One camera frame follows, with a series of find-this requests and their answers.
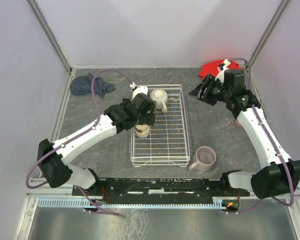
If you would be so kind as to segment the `cream ceramic mug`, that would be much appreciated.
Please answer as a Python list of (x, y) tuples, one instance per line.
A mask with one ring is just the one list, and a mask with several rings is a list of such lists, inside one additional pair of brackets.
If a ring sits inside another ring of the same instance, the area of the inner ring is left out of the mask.
[(168, 103), (168, 94), (162, 88), (154, 89), (151, 94), (150, 98), (156, 103), (156, 109), (161, 110), (163, 113), (168, 111), (167, 103)]

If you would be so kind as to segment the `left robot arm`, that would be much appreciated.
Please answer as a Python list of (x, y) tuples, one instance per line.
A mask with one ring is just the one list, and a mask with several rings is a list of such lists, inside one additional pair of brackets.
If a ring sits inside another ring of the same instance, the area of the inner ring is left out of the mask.
[(42, 140), (38, 145), (37, 163), (46, 183), (51, 188), (71, 184), (89, 189), (98, 182), (91, 170), (72, 165), (72, 161), (95, 144), (129, 130), (136, 125), (155, 123), (156, 103), (145, 93), (133, 99), (124, 98), (122, 103), (110, 106), (98, 119), (75, 133), (50, 142)]

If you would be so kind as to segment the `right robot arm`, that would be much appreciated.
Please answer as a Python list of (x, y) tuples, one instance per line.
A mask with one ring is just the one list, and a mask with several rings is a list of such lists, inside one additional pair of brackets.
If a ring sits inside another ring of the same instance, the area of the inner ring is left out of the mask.
[(232, 170), (224, 172), (221, 181), (228, 188), (253, 192), (259, 199), (273, 198), (294, 192), (300, 181), (300, 160), (292, 160), (269, 127), (257, 97), (246, 88), (241, 69), (228, 69), (220, 80), (207, 74), (190, 96), (214, 106), (225, 103), (234, 118), (247, 133), (260, 162), (256, 172)]

